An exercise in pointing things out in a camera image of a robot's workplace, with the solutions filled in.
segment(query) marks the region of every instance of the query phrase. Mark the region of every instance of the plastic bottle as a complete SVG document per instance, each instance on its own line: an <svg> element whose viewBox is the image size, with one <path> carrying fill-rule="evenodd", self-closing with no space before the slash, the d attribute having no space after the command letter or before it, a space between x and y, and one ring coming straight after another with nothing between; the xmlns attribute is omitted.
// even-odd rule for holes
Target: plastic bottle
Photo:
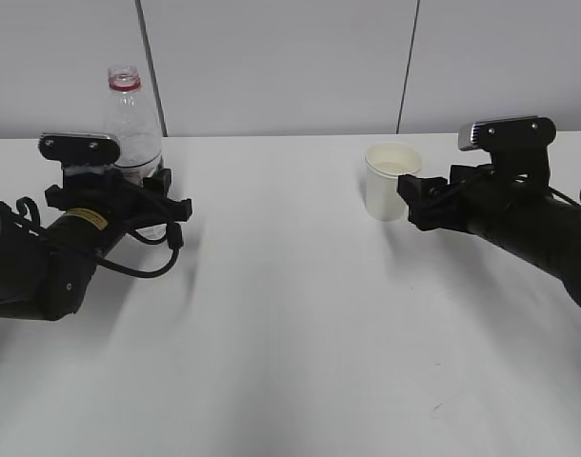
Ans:
<svg viewBox="0 0 581 457"><path fill-rule="evenodd" d="M109 68L110 97L104 130L114 134L121 145L115 166L128 181L139 186L162 164L161 128L141 87L136 67Z"/></svg>

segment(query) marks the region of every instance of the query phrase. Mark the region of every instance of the white table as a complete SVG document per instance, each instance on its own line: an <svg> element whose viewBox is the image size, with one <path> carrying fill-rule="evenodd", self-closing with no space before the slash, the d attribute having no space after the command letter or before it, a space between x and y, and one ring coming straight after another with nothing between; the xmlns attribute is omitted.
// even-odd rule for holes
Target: white table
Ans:
<svg viewBox="0 0 581 457"><path fill-rule="evenodd" d="M423 176L489 160L397 138ZM363 154L385 139L167 139L195 210L176 269L99 269L77 315L0 320L0 457L581 456L581 309L476 237L371 219ZM0 140L0 199L52 221L56 165ZM551 168L576 195L581 133Z"/></svg>

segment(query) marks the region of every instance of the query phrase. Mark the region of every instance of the yellow label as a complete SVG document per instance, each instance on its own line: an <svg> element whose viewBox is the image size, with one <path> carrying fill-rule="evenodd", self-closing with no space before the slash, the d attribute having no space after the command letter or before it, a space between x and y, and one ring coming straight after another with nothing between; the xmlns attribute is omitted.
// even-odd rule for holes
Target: yellow label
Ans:
<svg viewBox="0 0 581 457"><path fill-rule="evenodd" d="M66 211L64 215L80 217L81 219L88 221L90 224L93 224L99 230L104 230L109 224L109 222L96 211L87 208L72 208Z"/></svg>

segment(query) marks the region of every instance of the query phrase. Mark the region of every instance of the white wall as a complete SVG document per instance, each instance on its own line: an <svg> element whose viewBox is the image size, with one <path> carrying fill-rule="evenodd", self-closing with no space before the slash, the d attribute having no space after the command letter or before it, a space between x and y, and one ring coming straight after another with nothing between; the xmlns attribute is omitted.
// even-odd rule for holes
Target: white wall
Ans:
<svg viewBox="0 0 581 457"><path fill-rule="evenodd" d="M400 131L517 114L581 129L581 0L422 0Z"/></svg>
<svg viewBox="0 0 581 457"><path fill-rule="evenodd" d="M172 136L395 132L417 0L142 0ZM401 132L526 113L581 129L581 0L422 0ZM0 0L0 137L100 130L151 96L134 0Z"/></svg>
<svg viewBox="0 0 581 457"><path fill-rule="evenodd" d="M136 64L151 93L131 0L0 0L0 138L102 130L119 62Z"/></svg>
<svg viewBox="0 0 581 457"><path fill-rule="evenodd" d="M170 135L395 132L415 0L143 0Z"/></svg>

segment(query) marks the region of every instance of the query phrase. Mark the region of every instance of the paper cup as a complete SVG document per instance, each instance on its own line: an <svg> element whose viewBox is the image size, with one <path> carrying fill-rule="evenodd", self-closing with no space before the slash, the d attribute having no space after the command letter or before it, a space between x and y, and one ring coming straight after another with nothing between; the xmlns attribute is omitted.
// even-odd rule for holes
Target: paper cup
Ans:
<svg viewBox="0 0 581 457"><path fill-rule="evenodd" d="M396 189L398 177L416 173L422 168L419 154L403 143L383 143L369 149L365 161L367 211L380 221L393 221L402 217L407 205Z"/></svg>

